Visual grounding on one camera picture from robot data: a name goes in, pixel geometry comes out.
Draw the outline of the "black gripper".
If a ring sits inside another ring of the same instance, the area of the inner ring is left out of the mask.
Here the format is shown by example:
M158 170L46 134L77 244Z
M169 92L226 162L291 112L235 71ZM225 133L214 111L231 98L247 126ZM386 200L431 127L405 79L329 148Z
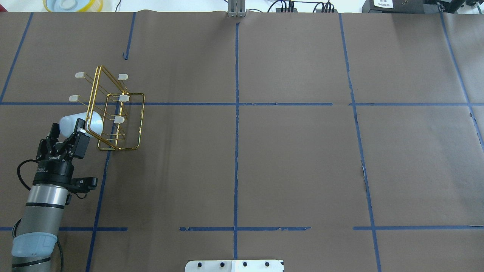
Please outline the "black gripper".
M70 137L59 142L59 124L52 124L50 133L41 139L36 155L38 166L33 185L48 184L60 187L73 187L73 158L83 159L90 141L84 129L86 121L77 119Z

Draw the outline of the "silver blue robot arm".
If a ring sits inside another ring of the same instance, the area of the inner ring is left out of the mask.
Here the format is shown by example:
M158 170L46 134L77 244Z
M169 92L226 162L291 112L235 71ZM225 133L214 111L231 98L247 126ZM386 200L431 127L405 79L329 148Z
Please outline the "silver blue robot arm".
M25 210L13 228L13 272L49 272L51 255L59 242L58 233L64 209L74 191L74 158L83 158L89 137L78 121L64 141L58 123L41 139L34 161L37 163Z

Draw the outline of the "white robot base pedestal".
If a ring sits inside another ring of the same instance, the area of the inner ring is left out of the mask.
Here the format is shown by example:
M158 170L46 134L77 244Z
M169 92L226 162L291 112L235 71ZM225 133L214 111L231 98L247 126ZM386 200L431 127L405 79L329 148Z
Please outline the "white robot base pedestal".
M282 260L192 260L185 272L284 272Z

